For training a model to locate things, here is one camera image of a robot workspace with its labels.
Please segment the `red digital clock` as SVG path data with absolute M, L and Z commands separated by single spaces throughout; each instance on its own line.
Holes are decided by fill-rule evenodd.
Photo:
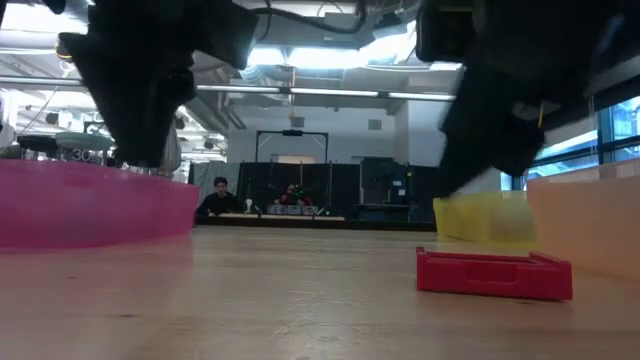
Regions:
M 570 301 L 572 267 L 539 252 L 526 256 L 447 253 L 416 249 L 421 291 Z

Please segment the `orange plastic tray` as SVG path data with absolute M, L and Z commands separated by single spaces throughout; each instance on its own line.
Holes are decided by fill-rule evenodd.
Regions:
M 527 198 L 543 252 L 640 281 L 640 159 L 530 180 Z

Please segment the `black metal gantry frame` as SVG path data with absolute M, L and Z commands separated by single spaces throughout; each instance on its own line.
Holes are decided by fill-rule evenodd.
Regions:
M 260 137 L 263 134 L 278 134 L 281 136 L 285 136 L 285 137 L 303 137 L 303 136 L 322 136 L 325 140 L 324 143 L 324 163 L 329 163 L 329 139 L 330 139 L 330 135 L 327 132 L 309 132 L 309 131 L 303 131 L 303 130 L 296 130 L 296 129 L 288 129 L 288 130 L 280 130 L 280 131 L 273 131 L 273 130 L 258 130 L 256 131 L 256 136 L 255 136 L 255 150 L 254 150 L 254 162 L 260 162 L 259 161 L 259 153 L 260 153 Z

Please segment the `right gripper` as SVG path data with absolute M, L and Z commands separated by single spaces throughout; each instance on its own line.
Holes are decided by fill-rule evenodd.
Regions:
M 451 196 L 490 168 L 520 176 L 531 166 L 544 132 L 513 107 L 582 97 L 589 18 L 590 0 L 420 0 L 418 58 L 466 68 L 441 125 L 438 196 Z

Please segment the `background table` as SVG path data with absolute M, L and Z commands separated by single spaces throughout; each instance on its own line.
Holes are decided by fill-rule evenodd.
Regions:
M 263 228 L 336 229 L 367 231 L 436 232 L 432 223 L 374 222 L 345 220 L 325 216 L 285 216 L 223 213 L 219 216 L 196 217 L 196 225 Z

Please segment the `ceiling light strip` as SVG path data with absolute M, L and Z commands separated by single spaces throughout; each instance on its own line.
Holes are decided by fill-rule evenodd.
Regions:
M 196 86 L 196 89 L 200 91 L 231 92 L 231 93 L 245 93 L 245 94 L 314 95 L 314 96 L 378 98 L 378 99 L 392 99 L 392 100 L 415 100 L 415 101 L 436 101 L 436 102 L 451 102 L 455 99 L 454 95 L 443 94 L 443 93 L 410 93 L 410 92 L 323 89 L 323 88 L 304 88 L 304 87 L 269 87 L 269 86 L 199 84 Z

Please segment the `red plastic tray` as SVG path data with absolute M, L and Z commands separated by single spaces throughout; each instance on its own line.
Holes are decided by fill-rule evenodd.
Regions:
M 0 160 L 0 249 L 86 248 L 181 236 L 199 189 L 78 162 Z

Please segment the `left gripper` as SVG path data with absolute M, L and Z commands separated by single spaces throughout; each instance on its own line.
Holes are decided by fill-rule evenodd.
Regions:
M 75 60 L 119 158 L 157 168 L 175 112 L 196 95 L 193 73 L 186 66 L 81 59 L 166 62 L 199 51 L 243 69 L 257 26 L 258 16 L 232 0 L 93 0 L 87 31 L 58 38 Z

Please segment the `grey partition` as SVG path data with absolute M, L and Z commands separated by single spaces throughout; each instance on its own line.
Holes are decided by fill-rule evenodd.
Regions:
M 238 181 L 240 176 L 239 163 L 225 163 L 221 161 L 210 161 L 194 163 L 189 170 L 189 183 L 199 188 L 198 204 L 214 192 L 214 180 L 217 177 L 227 179 L 227 190 L 233 194 L 238 192 Z

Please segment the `window with black frame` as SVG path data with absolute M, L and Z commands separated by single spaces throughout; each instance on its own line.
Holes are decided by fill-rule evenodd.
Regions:
M 551 131 L 525 180 L 640 158 L 640 96 Z

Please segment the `person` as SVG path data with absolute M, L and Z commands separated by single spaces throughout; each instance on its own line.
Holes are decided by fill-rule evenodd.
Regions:
M 228 191 L 228 180 L 225 177 L 214 179 L 214 192 L 208 195 L 196 209 L 198 217 L 218 216 L 223 213 L 236 213 L 242 210 L 239 199 Z
M 274 201 L 280 205 L 312 206 L 312 200 L 295 184 L 289 184 L 285 192 Z

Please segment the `yellow plastic tray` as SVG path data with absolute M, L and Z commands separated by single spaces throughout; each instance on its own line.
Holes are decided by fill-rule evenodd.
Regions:
M 525 192 L 457 194 L 434 199 L 433 209 L 440 238 L 499 248 L 538 247 Z

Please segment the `black curtain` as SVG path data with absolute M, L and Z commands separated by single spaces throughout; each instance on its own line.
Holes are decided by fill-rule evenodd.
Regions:
M 386 158 L 355 164 L 240 165 L 236 194 L 251 198 L 264 210 L 290 185 L 329 215 L 349 220 L 408 222 L 433 225 L 437 169 L 407 165 Z

